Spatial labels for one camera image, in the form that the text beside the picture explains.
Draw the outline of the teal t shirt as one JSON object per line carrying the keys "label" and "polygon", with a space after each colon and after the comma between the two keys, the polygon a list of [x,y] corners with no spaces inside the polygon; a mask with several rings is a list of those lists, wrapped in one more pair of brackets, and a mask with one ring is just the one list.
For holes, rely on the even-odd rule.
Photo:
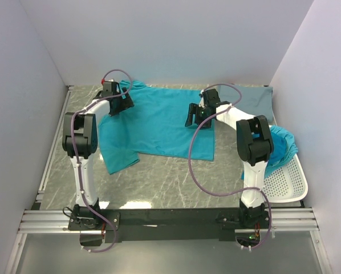
{"label": "teal t shirt", "polygon": [[[198,90],[150,87],[140,81],[121,81],[130,87],[134,102],[115,116],[99,123],[99,148],[109,174],[137,162],[139,154],[187,158],[196,125],[185,127],[190,103],[200,100]],[[200,130],[194,141],[192,159],[214,159],[214,128]]]}

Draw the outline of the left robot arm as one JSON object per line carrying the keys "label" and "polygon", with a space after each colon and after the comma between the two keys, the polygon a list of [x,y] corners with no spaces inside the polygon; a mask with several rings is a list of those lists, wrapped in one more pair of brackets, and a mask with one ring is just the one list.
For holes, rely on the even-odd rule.
{"label": "left robot arm", "polygon": [[64,115],[62,147],[72,163],[76,183],[76,204],[71,218],[82,220],[88,229],[96,229],[102,222],[93,175],[93,158],[99,146],[99,123],[103,118],[115,116],[133,106],[127,88],[120,87],[120,83],[113,80],[104,80],[102,90],[88,106]]}

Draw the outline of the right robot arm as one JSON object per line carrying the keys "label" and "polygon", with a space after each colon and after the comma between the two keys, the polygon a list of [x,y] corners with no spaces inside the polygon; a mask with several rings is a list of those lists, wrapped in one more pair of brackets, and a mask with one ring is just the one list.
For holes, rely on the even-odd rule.
{"label": "right robot arm", "polygon": [[236,131],[237,152],[243,162],[243,189],[239,203],[238,221],[246,228],[252,227],[263,216],[267,198],[262,192],[265,170],[274,151],[274,143],[267,118],[248,114],[228,101],[221,101],[218,91],[210,86],[200,92],[200,102],[189,105],[185,127],[197,125],[188,152],[189,172],[196,182],[192,170],[191,156],[198,132],[210,128],[216,119]]}

